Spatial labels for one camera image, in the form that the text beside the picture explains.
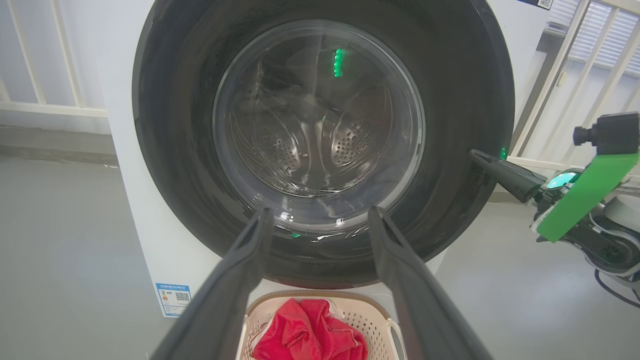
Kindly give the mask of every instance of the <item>red towel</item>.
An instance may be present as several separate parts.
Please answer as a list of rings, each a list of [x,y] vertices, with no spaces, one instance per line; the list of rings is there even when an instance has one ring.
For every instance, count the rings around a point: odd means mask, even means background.
[[[253,350],[257,360],[365,360],[364,336],[333,317],[327,300],[289,299]]]

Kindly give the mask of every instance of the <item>front-load washing machine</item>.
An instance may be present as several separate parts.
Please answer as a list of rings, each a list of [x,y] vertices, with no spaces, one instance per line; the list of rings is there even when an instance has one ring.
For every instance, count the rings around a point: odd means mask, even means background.
[[[466,229],[495,186],[467,151],[508,147],[514,88],[548,17],[517,0],[93,10],[109,123],[165,316],[190,299],[166,291],[193,296],[263,207],[276,225],[250,301],[350,289],[394,314],[367,210],[385,208],[425,261]]]

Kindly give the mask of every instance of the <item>white plastic basket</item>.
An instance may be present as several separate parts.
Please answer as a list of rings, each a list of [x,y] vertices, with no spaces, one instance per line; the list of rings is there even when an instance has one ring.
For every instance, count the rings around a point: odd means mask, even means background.
[[[285,302],[294,298],[328,299],[342,311],[348,323],[360,331],[367,341],[369,348],[368,360],[398,360],[396,343],[392,329],[396,332],[402,344],[403,359],[406,359],[400,327],[391,319],[389,313],[377,302],[363,295],[341,291],[279,291],[267,294],[251,304],[244,316],[241,342],[238,347],[236,360],[252,360],[251,339],[260,331],[280,309]]]

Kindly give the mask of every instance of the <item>basket handle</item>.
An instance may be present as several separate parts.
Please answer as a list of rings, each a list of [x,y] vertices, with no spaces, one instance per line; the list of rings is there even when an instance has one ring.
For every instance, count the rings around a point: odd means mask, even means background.
[[[396,334],[398,335],[398,339],[400,340],[400,347],[402,348],[403,360],[407,360],[406,349],[404,348],[404,340],[402,339],[402,332],[400,331],[400,325],[398,325],[398,323],[391,318],[387,319],[386,324],[387,324],[387,332],[389,333],[389,338],[391,339],[391,347],[394,353],[396,354],[396,359],[398,358],[397,356],[398,350],[396,348],[396,342],[394,341],[394,335],[391,333],[391,329],[393,329],[396,332]]]

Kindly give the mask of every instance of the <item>window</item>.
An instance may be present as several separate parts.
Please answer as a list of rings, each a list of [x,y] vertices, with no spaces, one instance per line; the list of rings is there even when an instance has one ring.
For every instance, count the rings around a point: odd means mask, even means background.
[[[580,0],[555,0],[549,14],[546,32],[566,35],[579,3]],[[612,13],[612,8],[605,4],[596,1],[589,4],[584,21],[569,51],[570,60],[586,61],[589,58],[607,18]],[[633,32],[637,21],[638,17],[635,15],[623,11],[618,12],[594,65],[605,68],[612,68],[615,65],[631,37],[631,32]],[[640,78],[640,50],[636,49],[625,73]]]

